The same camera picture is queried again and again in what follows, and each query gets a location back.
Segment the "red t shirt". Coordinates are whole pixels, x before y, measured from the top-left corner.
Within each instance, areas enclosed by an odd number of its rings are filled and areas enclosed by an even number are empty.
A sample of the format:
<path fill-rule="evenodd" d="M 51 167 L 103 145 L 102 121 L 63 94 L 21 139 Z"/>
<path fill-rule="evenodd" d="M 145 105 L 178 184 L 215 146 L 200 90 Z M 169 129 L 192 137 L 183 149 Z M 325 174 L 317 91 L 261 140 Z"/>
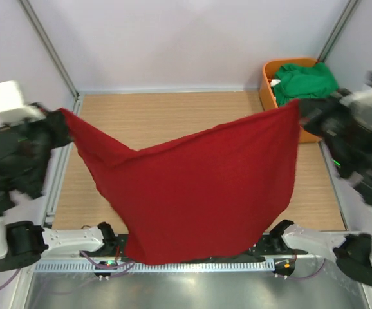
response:
<path fill-rule="evenodd" d="M 297 101 L 138 151 L 63 115 L 99 193 L 128 229 L 126 256 L 137 262 L 235 256 L 290 203 Z"/>

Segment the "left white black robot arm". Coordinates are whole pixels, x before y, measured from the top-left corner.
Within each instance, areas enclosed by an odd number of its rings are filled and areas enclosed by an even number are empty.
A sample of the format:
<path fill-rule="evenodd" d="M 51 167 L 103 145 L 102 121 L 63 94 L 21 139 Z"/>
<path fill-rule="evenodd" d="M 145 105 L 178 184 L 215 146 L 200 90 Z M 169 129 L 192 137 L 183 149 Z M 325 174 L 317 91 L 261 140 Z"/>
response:
<path fill-rule="evenodd" d="M 19 123 L 0 126 L 0 272 L 28 267 L 47 254 L 112 256 L 118 240 L 105 222 L 78 230 L 53 230 L 31 221 L 5 223 L 5 212 L 16 206 L 11 193 L 42 197 L 51 152 L 72 141 L 61 111 L 38 102 L 28 107 L 42 118 L 22 116 Z"/>

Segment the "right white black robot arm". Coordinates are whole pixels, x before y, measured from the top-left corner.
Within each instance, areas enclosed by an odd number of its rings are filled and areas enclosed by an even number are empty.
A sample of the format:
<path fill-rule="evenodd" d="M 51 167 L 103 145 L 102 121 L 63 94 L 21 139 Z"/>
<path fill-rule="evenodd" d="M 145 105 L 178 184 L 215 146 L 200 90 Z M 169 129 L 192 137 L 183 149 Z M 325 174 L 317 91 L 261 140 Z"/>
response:
<path fill-rule="evenodd" d="M 270 232 L 270 247 L 279 255 L 305 251 L 334 262 L 350 279 L 372 287 L 372 95 L 350 94 L 297 100 L 301 126 L 321 137 L 339 178 L 366 206 L 367 232 L 330 236 L 283 220 Z"/>

